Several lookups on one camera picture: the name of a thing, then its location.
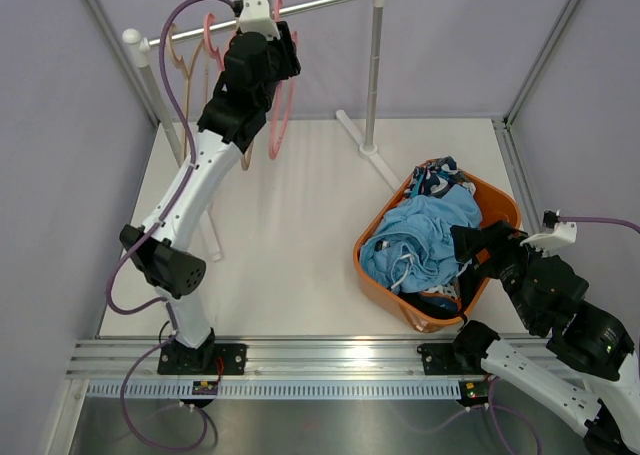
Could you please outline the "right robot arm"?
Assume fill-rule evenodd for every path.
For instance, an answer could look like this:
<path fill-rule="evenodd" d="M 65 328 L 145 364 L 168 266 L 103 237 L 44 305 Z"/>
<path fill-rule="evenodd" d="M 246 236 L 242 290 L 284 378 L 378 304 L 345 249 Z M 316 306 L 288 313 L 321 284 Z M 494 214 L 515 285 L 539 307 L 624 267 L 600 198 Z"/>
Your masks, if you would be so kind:
<path fill-rule="evenodd" d="M 556 250 L 575 242 L 578 217 L 547 212 L 546 231 L 528 235 L 505 221 L 451 230 L 457 261 L 497 280 L 523 326 L 576 372 L 579 389 L 519 353 L 486 324 L 470 321 L 454 339 L 461 370 L 503 379 L 544 405 L 592 454 L 639 451 L 639 355 L 622 322 L 585 299 L 588 282 Z"/>

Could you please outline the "light blue shorts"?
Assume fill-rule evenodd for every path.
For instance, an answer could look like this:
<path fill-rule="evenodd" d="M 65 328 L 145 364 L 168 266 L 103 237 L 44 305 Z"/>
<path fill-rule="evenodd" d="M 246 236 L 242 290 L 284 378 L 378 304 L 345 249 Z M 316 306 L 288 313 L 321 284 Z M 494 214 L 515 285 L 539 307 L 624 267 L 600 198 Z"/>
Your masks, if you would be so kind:
<path fill-rule="evenodd" d="M 447 285 L 461 272 L 451 228 L 477 228 L 481 221 L 473 195 L 460 185 L 440 198 L 416 195 L 383 215 L 360 249 L 360 267 L 395 294 Z"/>

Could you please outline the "pink plastic hanger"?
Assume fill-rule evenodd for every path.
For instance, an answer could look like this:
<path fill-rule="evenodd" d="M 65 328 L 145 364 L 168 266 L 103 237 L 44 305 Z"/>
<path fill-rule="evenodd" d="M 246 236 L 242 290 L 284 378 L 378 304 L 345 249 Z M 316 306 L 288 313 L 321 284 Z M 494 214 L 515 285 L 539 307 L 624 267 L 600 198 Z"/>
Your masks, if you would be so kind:
<path fill-rule="evenodd" d="M 287 133 L 295 88 L 296 80 L 294 78 L 280 82 L 276 88 L 268 143 L 268 155 L 271 160 L 277 158 Z"/>
<path fill-rule="evenodd" d="M 214 44 L 210 27 L 215 23 L 216 17 L 207 12 L 203 19 L 203 42 L 207 55 L 216 63 L 219 72 L 224 70 L 224 60 L 220 48 Z"/>

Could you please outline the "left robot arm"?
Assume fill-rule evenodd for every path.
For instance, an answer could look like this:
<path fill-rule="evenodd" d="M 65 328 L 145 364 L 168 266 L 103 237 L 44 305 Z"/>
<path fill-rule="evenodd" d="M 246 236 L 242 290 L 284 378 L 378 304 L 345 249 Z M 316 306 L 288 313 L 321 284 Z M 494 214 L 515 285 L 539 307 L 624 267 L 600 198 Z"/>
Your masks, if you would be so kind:
<path fill-rule="evenodd" d="M 300 73 L 293 32 L 284 21 L 275 26 L 275 38 L 245 30 L 233 36 L 224 69 L 197 121 L 194 152 L 157 209 L 119 235 L 135 268 L 172 312 L 174 333 L 158 364 L 162 375 L 212 375 L 224 365 L 233 374 L 244 371 L 241 345 L 216 345 L 197 294 L 206 263 L 188 248 L 214 192 L 265 125 L 278 85 Z"/>

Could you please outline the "colourful patterned shorts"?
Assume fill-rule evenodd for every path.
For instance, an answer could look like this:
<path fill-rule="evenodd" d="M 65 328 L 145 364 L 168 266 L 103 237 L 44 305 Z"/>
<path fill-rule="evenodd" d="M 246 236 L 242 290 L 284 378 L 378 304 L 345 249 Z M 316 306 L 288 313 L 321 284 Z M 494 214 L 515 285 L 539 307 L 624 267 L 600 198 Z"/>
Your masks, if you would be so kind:
<path fill-rule="evenodd" d="M 416 166 L 409 184 L 403 191 L 403 198 L 410 199 L 418 195 L 443 198 L 451 189 L 457 195 L 458 188 L 465 189 L 471 198 L 475 197 L 476 185 L 459 168 L 456 161 L 451 156 L 447 156 Z"/>

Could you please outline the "beige wooden hanger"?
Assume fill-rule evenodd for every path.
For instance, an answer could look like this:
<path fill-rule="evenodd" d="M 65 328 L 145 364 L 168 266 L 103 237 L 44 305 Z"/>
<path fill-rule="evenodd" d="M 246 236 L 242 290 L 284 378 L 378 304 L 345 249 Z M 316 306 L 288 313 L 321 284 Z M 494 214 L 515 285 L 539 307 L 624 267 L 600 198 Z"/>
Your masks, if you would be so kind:
<path fill-rule="evenodd" d="M 210 36 L 208 35 L 203 36 L 204 50 L 207 56 L 215 63 L 218 74 L 221 74 L 224 71 L 224 55 L 230 48 L 231 40 L 232 40 L 232 37 L 230 37 L 227 40 L 223 49 L 220 49 L 219 46 L 215 46 L 213 44 Z M 241 164 L 241 169 L 243 171 L 248 171 L 250 168 L 253 148 L 254 148 L 254 143 L 251 142 L 249 145 L 249 148 L 241 157 L 240 164 Z"/>
<path fill-rule="evenodd" d="M 184 56 L 176 50 L 177 42 L 173 40 L 177 29 L 177 24 L 172 22 L 167 33 L 163 54 L 182 77 L 182 100 L 180 109 L 184 118 L 189 120 L 191 115 L 191 86 L 194 74 L 197 71 L 199 58 L 204 53 L 204 42 L 202 38 L 199 38 L 192 53 Z"/>

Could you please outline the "black shorts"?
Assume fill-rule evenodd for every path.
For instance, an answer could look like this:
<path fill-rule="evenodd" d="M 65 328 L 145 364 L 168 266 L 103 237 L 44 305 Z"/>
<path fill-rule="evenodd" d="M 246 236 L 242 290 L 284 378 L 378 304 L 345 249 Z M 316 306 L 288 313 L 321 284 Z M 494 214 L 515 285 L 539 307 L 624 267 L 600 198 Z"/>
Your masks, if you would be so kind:
<path fill-rule="evenodd" d="M 400 290 L 398 297 L 436 320 L 464 318 L 471 305 L 479 298 L 483 283 L 488 281 L 471 265 L 466 265 L 444 285 L 413 293 Z"/>

